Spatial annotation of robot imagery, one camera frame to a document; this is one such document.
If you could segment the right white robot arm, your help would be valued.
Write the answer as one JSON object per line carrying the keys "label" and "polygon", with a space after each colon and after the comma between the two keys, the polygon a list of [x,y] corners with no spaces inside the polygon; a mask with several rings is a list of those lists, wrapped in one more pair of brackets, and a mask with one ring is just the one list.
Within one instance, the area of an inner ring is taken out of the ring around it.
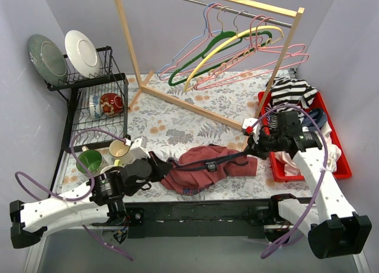
{"label": "right white robot arm", "polygon": [[295,111],[278,113],[277,128],[269,132],[259,122],[246,118],[242,123],[242,131],[248,137],[246,153],[266,159],[271,152],[287,152],[313,193],[308,205],[302,205],[291,194],[270,198],[270,221],[281,224],[286,220],[293,228],[273,241],[261,257],[269,257],[296,230],[307,237],[311,251],[319,259],[361,253],[372,224],[368,216],[356,212],[328,170],[327,145],[321,141],[321,133],[304,131]]}

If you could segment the light blue wire hanger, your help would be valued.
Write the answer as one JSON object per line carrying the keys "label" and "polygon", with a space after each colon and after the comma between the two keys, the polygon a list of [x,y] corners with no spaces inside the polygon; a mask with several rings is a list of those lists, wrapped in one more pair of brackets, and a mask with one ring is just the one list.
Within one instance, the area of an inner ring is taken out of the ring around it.
{"label": "light blue wire hanger", "polygon": [[194,37],[193,39],[191,39],[173,58],[172,58],[172,61],[171,61],[171,63],[167,63],[167,64],[165,64],[164,66],[162,66],[157,72],[156,72],[156,75],[158,76],[158,78],[160,78],[160,76],[162,75],[162,74],[164,74],[168,69],[169,69],[169,66],[171,65],[171,64],[173,64],[174,63],[174,61],[176,60],[176,58],[182,53],[182,52],[184,52],[185,50],[186,50],[186,48],[192,43],[192,42],[194,42],[195,40],[198,40],[198,39],[200,39],[200,38],[202,38],[202,37],[204,37],[205,36],[205,33],[207,32],[207,31],[209,31],[209,28],[208,28],[208,20],[207,20],[207,17],[205,16],[205,14],[206,14],[206,12],[208,12],[211,8],[213,8],[214,6],[216,5],[216,3],[210,3],[210,4],[207,4],[206,6],[205,6],[205,8],[204,8],[204,10],[203,10],[203,18],[204,18],[204,31],[203,31],[203,33],[201,34],[201,35],[199,35],[199,36],[196,36],[196,37]]}

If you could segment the red tank top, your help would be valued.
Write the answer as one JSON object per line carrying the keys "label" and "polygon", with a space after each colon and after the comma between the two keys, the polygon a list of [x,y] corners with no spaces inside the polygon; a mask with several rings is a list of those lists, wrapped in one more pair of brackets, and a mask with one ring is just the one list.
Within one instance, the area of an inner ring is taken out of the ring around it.
{"label": "red tank top", "polygon": [[193,147],[177,160],[182,168],[172,169],[161,181],[181,195],[198,194],[228,177],[255,176],[258,160],[226,146]]}

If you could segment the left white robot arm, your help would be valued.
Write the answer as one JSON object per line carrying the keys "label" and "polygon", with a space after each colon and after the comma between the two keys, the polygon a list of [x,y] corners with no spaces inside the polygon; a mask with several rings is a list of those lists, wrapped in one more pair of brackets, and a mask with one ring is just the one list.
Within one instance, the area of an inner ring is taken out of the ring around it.
{"label": "left white robot arm", "polygon": [[104,173],[57,196],[34,203],[16,200],[9,205],[11,243],[22,249],[43,237],[70,227],[124,226],[129,214],[123,198],[148,190],[172,170],[171,163],[153,152],[125,166],[112,166]]}

